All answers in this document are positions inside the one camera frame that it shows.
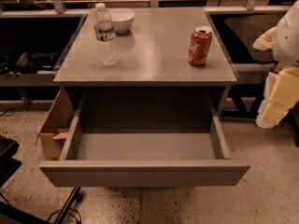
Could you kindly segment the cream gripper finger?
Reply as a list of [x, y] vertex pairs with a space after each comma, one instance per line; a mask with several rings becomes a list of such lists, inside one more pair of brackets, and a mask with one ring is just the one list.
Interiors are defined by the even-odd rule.
[[253, 47], [258, 50], [268, 50], [273, 47], [274, 34], [276, 32], [276, 27], [272, 27], [265, 33], [260, 35], [255, 39]]
[[261, 128], [270, 129], [279, 125], [299, 102], [299, 68], [290, 66], [278, 73], [270, 72], [263, 96], [255, 122]]

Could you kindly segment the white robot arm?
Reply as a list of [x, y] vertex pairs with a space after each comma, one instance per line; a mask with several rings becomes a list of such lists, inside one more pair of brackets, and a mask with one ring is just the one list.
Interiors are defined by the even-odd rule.
[[265, 129], [278, 125], [299, 101], [299, 1], [276, 27], [257, 38], [253, 47], [271, 49], [278, 62], [266, 78], [256, 124]]

